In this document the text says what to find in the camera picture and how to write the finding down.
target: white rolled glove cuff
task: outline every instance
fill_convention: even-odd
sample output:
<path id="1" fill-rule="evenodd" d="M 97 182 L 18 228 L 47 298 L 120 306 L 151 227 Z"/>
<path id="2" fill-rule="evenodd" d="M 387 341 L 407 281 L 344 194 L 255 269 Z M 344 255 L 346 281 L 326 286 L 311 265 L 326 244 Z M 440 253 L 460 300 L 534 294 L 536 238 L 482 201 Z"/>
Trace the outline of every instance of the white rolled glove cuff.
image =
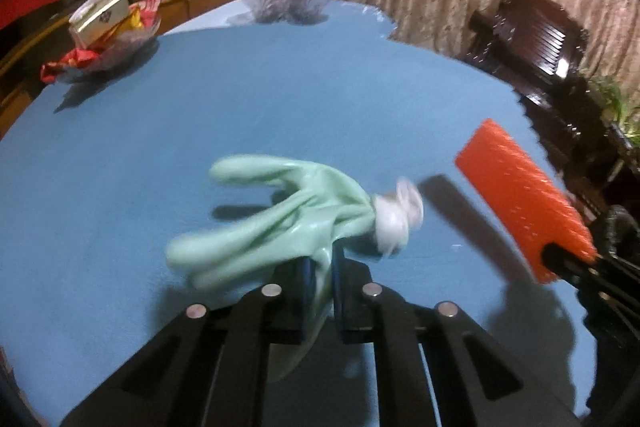
<path id="1" fill-rule="evenodd" d="M 404 248 L 409 242 L 409 231 L 419 229 L 424 219 L 418 188 L 409 180 L 400 178 L 395 194 L 376 194 L 371 199 L 376 211 L 375 240 L 378 251 L 386 255 Z"/>

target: green rubber glove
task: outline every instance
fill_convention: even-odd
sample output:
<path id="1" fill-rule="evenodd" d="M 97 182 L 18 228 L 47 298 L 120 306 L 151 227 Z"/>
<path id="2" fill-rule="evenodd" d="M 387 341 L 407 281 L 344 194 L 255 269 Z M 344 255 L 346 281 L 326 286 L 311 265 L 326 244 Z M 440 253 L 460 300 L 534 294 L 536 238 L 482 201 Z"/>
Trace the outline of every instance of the green rubber glove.
<path id="1" fill-rule="evenodd" d="M 271 185 L 290 196 L 229 227 L 177 237 L 167 247 L 171 268 L 189 273 L 196 288 L 215 290 L 298 257 L 316 262 L 310 334 L 302 346 L 271 346 L 270 381 L 296 367 L 330 311 L 334 241 L 375 232 L 379 250 L 388 253 L 402 248 L 409 229 L 422 222 L 422 199 L 405 180 L 397 195 L 371 198 L 337 169 L 263 155 L 223 158 L 210 174 L 225 183 Z"/>

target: metal pin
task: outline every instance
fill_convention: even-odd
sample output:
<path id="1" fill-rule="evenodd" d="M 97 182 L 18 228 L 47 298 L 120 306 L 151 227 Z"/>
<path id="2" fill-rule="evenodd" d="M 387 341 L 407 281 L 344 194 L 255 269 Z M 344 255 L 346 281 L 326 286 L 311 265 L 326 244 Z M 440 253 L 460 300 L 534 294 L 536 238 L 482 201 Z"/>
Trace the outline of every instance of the metal pin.
<path id="1" fill-rule="evenodd" d="M 382 286 L 377 282 L 368 282 L 362 287 L 362 293 L 367 297 L 377 297 L 382 293 Z"/>
<path id="2" fill-rule="evenodd" d="M 265 297 L 277 297 L 282 293 L 282 286 L 275 283 L 265 284 L 261 292 Z"/>
<path id="3" fill-rule="evenodd" d="M 199 319 L 207 314 L 207 308 L 202 304 L 192 304 L 187 308 L 186 315 L 190 319 Z"/>
<path id="4" fill-rule="evenodd" d="M 455 317 L 458 315 L 458 306 L 449 301 L 441 302 L 438 304 L 438 313 L 445 317 Z"/>

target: screw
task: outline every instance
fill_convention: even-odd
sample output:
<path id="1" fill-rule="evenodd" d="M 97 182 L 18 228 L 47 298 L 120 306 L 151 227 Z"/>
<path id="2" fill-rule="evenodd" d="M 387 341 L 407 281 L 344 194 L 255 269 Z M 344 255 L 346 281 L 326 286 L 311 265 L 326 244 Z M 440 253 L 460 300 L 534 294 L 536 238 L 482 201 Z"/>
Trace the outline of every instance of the screw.
<path id="1" fill-rule="evenodd" d="M 458 306 L 449 301 L 441 302 L 438 304 L 438 313 L 445 317 L 455 317 L 458 315 Z"/>
<path id="2" fill-rule="evenodd" d="M 282 293 L 282 286 L 274 283 L 265 284 L 262 287 L 261 292 L 262 292 L 262 295 L 264 295 L 265 297 L 277 297 Z"/>
<path id="3" fill-rule="evenodd" d="M 368 282 L 362 287 L 362 293 L 367 297 L 377 297 L 382 293 L 382 286 L 377 282 Z"/>
<path id="4" fill-rule="evenodd" d="M 202 304 L 192 304 L 187 308 L 186 313 L 190 319 L 199 319 L 207 314 L 207 308 Z"/>

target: round table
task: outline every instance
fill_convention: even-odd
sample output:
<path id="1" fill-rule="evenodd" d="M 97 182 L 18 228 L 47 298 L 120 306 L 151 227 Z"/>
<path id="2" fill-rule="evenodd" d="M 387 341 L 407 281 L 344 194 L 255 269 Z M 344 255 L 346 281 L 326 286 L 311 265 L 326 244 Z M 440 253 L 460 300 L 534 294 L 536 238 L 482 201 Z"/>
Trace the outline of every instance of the round table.
<path id="1" fill-rule="evenodd" d="M 374 279 L 423 306 L 457 302 L 584 411 L 594 340 L 574 289 L 529 282 L 453 165 L 493 118 L 551 173 L 516 95 L 387 40 L 393 25 L 375 9 L 338 2 L 328 13 L 315 26 L 163 36 L 146 63 L 92 96 L 47 87 L 0 142 L 0 345 L 52 424 L 188 304 L 226 305 L 250 286 L 199 294 L 164 261 L 176 235 L 270 204 L 266 188 L 207 178 L 234 153 L 325 163 L 370 193 L 398 176 L 419 184 L 424 225 L 399 256 L 367 260 Z M 372 348 L 342 346 L 329 321 L 300 367 L 269 387 L 264 424 L 368 427 L 377 415 Z"/>

